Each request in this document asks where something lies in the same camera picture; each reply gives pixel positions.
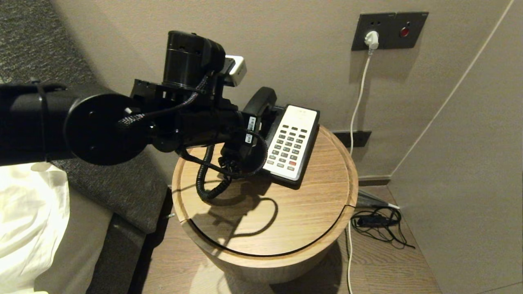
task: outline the wooden tabletop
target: wooden tabletop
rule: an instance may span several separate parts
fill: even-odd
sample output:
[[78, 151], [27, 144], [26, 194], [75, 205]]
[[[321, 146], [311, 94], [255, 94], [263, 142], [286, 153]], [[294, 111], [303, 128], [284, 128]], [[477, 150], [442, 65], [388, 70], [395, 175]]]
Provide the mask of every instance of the wooden tabletop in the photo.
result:
[[[220, 150], [221, 145], [217, 145], [214, 164], [218, 164]], [[202, 158], [205, 148], [190, 152]], [[191, 238], [205, 237], [210, 246], [203, 247], [209, 250], [217, 247], [251, 257], [298, 252], [327, 235], [342, 212], [346, 221], [346, 208], [351, 209], [351, 214], [356, 205], [358, 177], [354, 163], [347, 149], [324, 127], [320, 127], [298, 190], [272, 183], [268, 176], [256, 176], [234, 180], [208, 204], [196, 192], [198, 168], [196, 163], [178, 161], [173, 175], [173, 202], [178, 220], [190, 220], [190, 228], [196, 232], [190, 234]], [[206, 189], [219, 183], [218, 175], [208, 171]]]

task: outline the tangled black wires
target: tangled black wires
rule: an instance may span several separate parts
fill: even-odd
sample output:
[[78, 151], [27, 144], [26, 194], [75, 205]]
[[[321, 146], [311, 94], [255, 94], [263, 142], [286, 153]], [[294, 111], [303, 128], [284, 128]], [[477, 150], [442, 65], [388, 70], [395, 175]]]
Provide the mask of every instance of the tangled black wires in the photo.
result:
[[[196, 176], [196, 192], [198, 192], [198, 195], [203, 201], [209, 201], [210, 199], [216, 198], [219, 194], [223, 193], [230, 186], [233, 179], [253, 176], [260, 172], [263, 166], [265, 165], [269, 147], [267, 146], [267, 143], [265, 142], [264, 138], [260, 136], [260, 134], [249, 130], [238, 129], [236, 131], [245, 132], [256, 137], [258, 139], [258, 143], [262, 145], [264, 155], [263, 160], [261, 160], [258, 167], [251, 172], [241, 173], [239, 163], [225, 156], [218, 158], [218, 163], [220, 164], [219, 167], [212, 164], [211, 159], [214, 153], [214, 145], [210, 145], [207, 147], [203, 160], [190, 155], [187, 149], [183, 146], [177, 150], [177, 153], [178, 155], [180, 155], [181, 158], [201, 165], [198, 169], [198, 174]], [[223, 175], [223, 180], [220, 182], [220, 184], [218, 184], [217, 187], [213, 188], [212, 190], [206, 190], [204, 186], [205, 177], [209, 168]]]
[[[389, 211], [390, 215], [385, 214], [383, 211]], [[373, 238], [378, 241], [391, 243], [396, 247], [393, 241], [400, 243], [403, 249], [406, 246], [416, 249], [416, 247], [407, 244], [407, 240], [401, 231], [401, 213], [399, 210], [392, 207], [377, 207], [374, 211], [362, 210], [355, 213], [350, 219], [350, 223], [354, 230], [364, 236]], [[397, 231], [399, 238], [394, 235], [389, 227], [397, 225]]]

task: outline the gray upholstered headboard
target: gray upholstered headboard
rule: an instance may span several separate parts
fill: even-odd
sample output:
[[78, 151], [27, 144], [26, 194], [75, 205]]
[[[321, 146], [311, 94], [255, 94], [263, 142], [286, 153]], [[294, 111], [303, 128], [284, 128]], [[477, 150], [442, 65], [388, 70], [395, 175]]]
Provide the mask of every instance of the gray upholstered headboard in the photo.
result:
[[[93, 84], [96, 78], [48, 0], [0, 1], [0, 83]], [[156, 228], [166, 185], [145, 154], [110, 167], [53, 161], [70, 185], [145, 233]]]

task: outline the white plug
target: white plug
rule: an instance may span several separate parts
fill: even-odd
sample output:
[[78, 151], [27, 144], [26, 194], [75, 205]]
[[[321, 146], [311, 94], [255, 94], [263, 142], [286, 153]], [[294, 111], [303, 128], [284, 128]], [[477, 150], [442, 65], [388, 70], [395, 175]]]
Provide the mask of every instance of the white plug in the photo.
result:
[[365, 44], [369, 46], [369, 55], [372, 55], [374, 50], [378, 48], [379, 34], [376, 31], [371, 31], [365, 36]]

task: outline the beige wall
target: beige wall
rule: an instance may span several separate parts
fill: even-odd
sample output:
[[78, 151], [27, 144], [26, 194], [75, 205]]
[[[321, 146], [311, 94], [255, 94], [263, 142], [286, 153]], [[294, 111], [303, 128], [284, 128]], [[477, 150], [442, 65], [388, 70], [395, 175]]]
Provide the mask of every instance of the beige wall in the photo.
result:
[[[261, 86], [278, 103], [321, 111], [348, 130], [365, 52], [350, 47], [360, 13], [429, 11], [415, 48], [378, 51], [357, 129], [361, 176], [390, 175], [434, 116], [499, 19], [508, 0], [482, 1], [69, 1], [54, 0], [99, 79], [129, 94], [134, 78], [160, 82], [169, 30], [197, 32], [246, 57], [248, 74], [226, 98], [243, 107]], [[166, 179], [175, 154], [157, 158]]]
[[523, 292], [522, 15], [516, 0], [389, 185], [444, 293]]

